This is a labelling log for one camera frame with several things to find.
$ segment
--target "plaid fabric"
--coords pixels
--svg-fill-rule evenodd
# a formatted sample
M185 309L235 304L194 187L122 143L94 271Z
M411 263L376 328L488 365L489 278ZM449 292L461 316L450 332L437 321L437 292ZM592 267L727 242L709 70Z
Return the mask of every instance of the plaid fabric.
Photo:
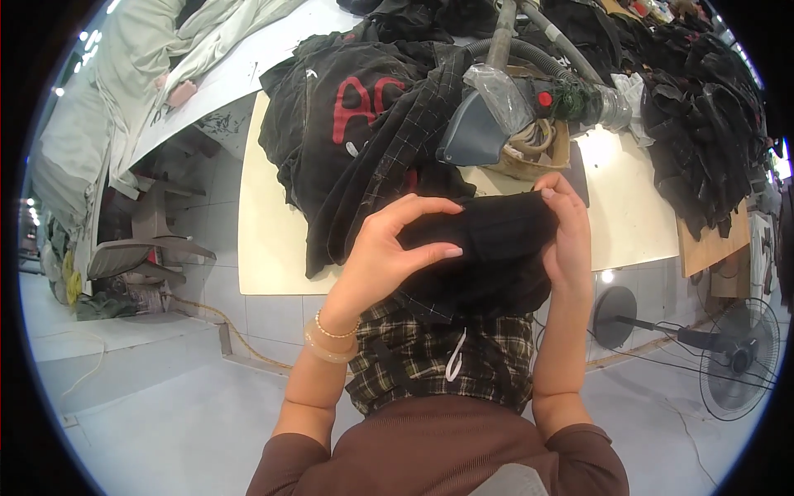
M363 415L377 411L396 399L411 394L395 384L392 374L380 362L372 342L380 338L401 363L408 376L428 395L459 394L507 406L521 413L532 397L530 361L534 354L532 315L499 317L484 321L453 321L428 324L417 320L393 299L373 306L361 316L358 331L359 352L350 361L353 380L345 389L353 405ZM461 369L447 381L445 368L463 329L466 339L460 349ZM499 361L489 362L485 347L492 347ZM510 391L505 391L509 374Z

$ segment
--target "hand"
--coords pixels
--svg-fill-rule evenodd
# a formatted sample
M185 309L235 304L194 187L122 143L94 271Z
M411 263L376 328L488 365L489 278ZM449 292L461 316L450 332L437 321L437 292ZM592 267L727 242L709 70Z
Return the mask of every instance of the hand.
M386 298L409 275L439 260L463 255L463 249L451 243L426 244L405 251L396 239L405 225L424 213L462 211L463 207L447 198L411 193L364 219L345 268L322 308L323 328L330 333L338 328L344 333L362 312Z
M590 221L584 202L559 172L541 176L534 189L560 221L557 235L542 251L552 290L591 293Z

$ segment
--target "pink object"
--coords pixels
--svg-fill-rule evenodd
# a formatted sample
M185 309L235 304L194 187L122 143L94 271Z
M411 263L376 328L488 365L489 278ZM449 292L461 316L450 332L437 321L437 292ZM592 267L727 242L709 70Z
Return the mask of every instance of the pink object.
M195 84L193 84L192 81L185 81L174 88L171 94L168 95L168 100L166 100L166 103L172 107L178 107L187 102L187 100L196 94L196 91L198 90L199 89Z
M163 74L162 76L158 76L158 77L157 77L157 78L154 80L154 86L155 86L155 87L156 87L158 90L159 90L160 88L162 88L162 87L163 87L163 85L165 84L165 81L166 81L166 79L168 79L168 75L169 75L169 74L171 74L171 73L170 73L170 72L168 72L168 71L165 71L165 74Z

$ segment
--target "white drawstring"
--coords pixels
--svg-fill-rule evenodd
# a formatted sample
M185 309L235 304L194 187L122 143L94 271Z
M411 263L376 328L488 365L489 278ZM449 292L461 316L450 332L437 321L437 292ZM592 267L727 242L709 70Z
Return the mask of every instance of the white drawstring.
M463 342L466 340L466 328L463 328L463 336L457 342L457 346L455 347L455 351L453 352L452 356L449 358L449 362L444 370L444 376L447 378L447 382L451 383L457 377L457 373L461 371L461 365L463 364L463 356L459 356L458 352L461 350L461 346L463 346ZM459 358L457 361L457 365L455 365L455 369L452 370L452 364L455 363L455 359Z

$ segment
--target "fan base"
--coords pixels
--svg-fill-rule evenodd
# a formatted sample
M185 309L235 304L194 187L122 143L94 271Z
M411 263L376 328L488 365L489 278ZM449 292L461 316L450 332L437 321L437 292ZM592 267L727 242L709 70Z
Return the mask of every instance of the fan base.
M631 320L637 318L637 299L624 286L608 288L595 304L593 334L595 341L606 349L622 346L634 330L634 324L618 322L618 316Z

